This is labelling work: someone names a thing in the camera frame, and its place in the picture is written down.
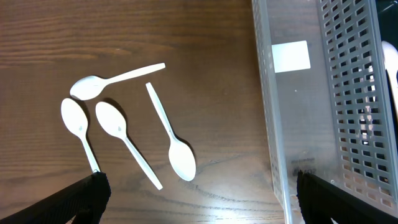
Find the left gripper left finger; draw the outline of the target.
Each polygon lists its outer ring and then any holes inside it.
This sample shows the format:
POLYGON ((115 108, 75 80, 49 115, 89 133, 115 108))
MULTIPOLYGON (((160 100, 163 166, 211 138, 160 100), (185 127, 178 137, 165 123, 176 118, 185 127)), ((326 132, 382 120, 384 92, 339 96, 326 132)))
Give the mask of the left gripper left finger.
POLYGON ((95 172, 1 223, 99 223, 110 196, 106 174, 95 172))

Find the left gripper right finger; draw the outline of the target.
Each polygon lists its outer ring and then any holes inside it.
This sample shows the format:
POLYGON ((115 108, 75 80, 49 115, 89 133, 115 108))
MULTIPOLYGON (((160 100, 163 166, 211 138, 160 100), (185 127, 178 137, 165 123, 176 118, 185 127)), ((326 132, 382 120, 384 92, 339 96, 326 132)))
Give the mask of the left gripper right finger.
POLYGON ((302 171, 297 177, 297 197, 306 224, 397 224, 396 217, 302 171))

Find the clear plastic basket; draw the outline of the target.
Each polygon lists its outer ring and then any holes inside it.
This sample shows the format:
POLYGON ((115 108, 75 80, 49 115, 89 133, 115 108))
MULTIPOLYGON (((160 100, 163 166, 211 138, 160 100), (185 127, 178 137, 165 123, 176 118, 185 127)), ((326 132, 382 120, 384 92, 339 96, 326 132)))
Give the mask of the clear plastic basket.
POLYGON ((300 171, 397 215, 397 125, 376 1, 253 1, 273 191, 303 223, 300 171), (272 45, 306 40, 311 68, 276 73, 272 45))

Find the black plastic basket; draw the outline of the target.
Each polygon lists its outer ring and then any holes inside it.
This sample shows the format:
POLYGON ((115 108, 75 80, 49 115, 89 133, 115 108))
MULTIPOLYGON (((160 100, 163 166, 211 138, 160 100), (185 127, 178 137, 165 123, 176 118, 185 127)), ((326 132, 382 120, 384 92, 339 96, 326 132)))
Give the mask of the black plastic basket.
MULTIPOLYGON (((381 40, 392 44, 397 50, 397 0, 376 0, 376 9, 381 40)), ((397 114, 394 110, 394 102, 392 100, 390 86, 389 93, 391 99, 393 120, 394 124, 397 125, 397 114)))

